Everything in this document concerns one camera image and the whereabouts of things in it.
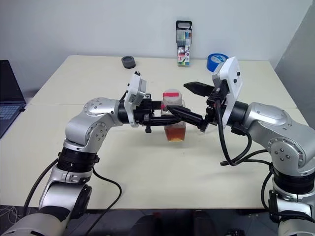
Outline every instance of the laptop keyboard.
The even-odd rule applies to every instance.
[[[1,106],[0,119],[11,119],[20,106]]]

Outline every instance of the blue tape roll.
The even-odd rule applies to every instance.
[[[225,62],[227,59],[228,59],[228,56],[221,53],[213,53],[213,54],[208,55],[208,61],[207,61],[208,70],[214,72],[216,67],[220,63]]]

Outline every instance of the black tape roll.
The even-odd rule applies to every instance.
[[[136,66],[136,62],[132,56],[125,56],[122,58],[124,68],[132,69]]]

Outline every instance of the laptop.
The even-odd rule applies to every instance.
[[[0,60],[0,138],[23,112],[26,102],[8,60]]]

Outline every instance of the orange liquid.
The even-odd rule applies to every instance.
[[[183,141],[185,139],[186,127],[174,127],[172,125],[164,127],[167,140],[171,142]]]

